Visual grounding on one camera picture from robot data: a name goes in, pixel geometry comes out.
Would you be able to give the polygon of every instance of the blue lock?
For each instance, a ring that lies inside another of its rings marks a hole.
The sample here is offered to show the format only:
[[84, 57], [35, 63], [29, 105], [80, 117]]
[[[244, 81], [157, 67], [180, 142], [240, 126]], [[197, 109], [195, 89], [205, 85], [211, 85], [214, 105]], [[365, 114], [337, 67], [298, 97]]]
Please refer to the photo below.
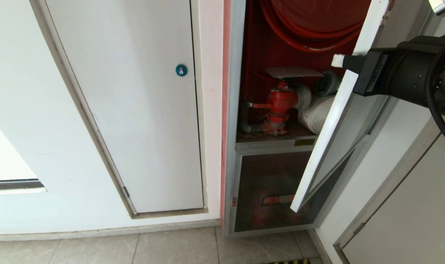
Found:
[[188, 68], [185, 65], [177, 65], [175, 72], [178, 76], [185, 76], [188, 73]]

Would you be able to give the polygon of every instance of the white wall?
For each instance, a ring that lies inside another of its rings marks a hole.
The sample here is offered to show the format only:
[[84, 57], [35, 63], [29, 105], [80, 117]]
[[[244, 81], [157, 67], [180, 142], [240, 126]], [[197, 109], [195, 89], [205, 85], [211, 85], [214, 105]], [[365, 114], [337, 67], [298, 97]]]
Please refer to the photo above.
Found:
[[0, 195], [0, 234], [219, 218], [222, 1], [201, 14], [206, 214], [132, 220], [53, 62], [28, 0], [0, 1], [0, 129], [48, 192]]
[[[436, 36], [443, 34], [445, 19], [435, 32]], [[392, 172], [430, 117], [427, 108], [403, 100], [394, 107], [345, 189], [315, 230], [333, 264], [342, 264], [333, 244]]]

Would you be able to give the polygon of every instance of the cabinet door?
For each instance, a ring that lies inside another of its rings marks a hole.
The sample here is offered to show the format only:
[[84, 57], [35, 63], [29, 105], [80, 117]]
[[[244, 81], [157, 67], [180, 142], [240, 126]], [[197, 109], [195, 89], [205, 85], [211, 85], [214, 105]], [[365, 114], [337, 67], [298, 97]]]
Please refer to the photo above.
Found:
[[202, 208], [190, 2], [46, 5], [135, 210]]
[[[372, 47], [388, 8], [389, 1], [371, 1], [353, 54], [365, 55]], [[352, 94], [357, 78], [358, 74], [349, 70], [343, 77], [291, 204], [295, 212], [368, 132], [382, 108], [385, 101], [383, 96], [361, 97]]]

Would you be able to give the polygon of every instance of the open cabinet door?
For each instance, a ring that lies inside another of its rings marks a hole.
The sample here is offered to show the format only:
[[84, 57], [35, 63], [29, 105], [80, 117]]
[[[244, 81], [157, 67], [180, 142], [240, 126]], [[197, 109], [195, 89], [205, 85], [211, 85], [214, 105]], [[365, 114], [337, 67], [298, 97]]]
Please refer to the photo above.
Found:
[[[371, 1], [354, 55], [365, 55], [370, 50], [387, 15], [389, 4], [390, 1]], [[362, 137], [368, 134], [386, 100], [385, 96], [353, 95], [357, 78], [358, 74], [349, 70], [345, 72], [291, 203], [291, 209], [295, 212], [326, 181], [327, 176], [333, 173]]]

